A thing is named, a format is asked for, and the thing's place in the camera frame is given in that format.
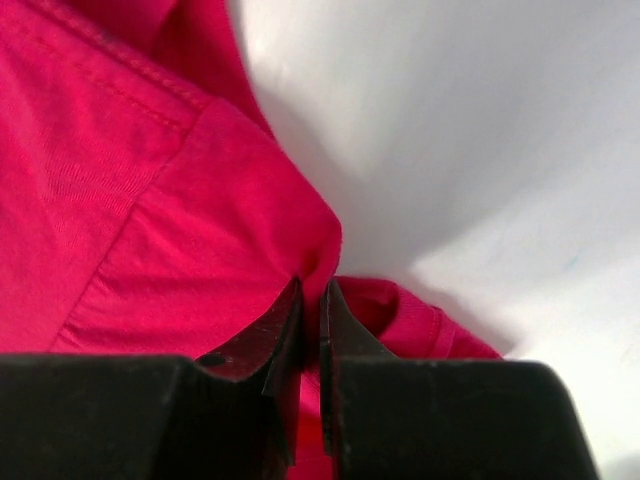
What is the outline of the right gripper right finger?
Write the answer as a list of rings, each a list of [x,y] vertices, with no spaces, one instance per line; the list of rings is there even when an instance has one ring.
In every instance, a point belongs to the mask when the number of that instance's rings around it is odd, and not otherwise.
[[[594,479],[573,401],[547,365],[410,360],[331,282],[320,320],[324,445],[337,479]]]

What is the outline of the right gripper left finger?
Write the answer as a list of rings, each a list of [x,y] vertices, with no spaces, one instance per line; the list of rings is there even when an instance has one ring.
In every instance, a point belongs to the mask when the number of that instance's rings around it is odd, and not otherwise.
[[[5,479],[282,479],[295,460],[303,298],[290,281],[218,348],[5,354]]]

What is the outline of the pink t shirt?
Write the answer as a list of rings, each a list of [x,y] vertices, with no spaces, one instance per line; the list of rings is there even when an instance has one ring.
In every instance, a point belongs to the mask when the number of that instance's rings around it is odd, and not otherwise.
[[[176,355],[234,337],[298,280],[295,460],[330,479],[314,369],[331,282],[384,346],[493,350],[392,282],[335,277],[341,227],[252,97],[221,1],[1,5],[1,358]]]

